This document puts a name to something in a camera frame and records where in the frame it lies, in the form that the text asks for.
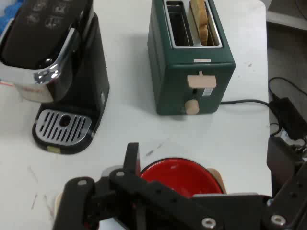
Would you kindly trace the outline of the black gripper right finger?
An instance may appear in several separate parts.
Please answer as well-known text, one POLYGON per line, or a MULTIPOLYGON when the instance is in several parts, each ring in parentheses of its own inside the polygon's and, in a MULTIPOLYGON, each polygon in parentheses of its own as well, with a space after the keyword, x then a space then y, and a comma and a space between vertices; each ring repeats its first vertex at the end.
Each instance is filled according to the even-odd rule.
POLYGON ((307 228, 307 163, 289 178, 271 204, 261 223, 266 230, 305 230, 307 228))

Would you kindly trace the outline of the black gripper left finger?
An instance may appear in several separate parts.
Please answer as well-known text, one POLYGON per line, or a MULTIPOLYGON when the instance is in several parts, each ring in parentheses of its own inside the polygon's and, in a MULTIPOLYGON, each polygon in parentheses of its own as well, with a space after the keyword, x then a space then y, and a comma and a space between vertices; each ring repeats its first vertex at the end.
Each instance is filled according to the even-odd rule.
POLYGON ((130 230, 221 230, 217 213, 159 182, 140 177, 138 143, 127 145, 123 167, 94 181, 68 181, 53 225, 55 230, 95 230, 114 218, 130 230))

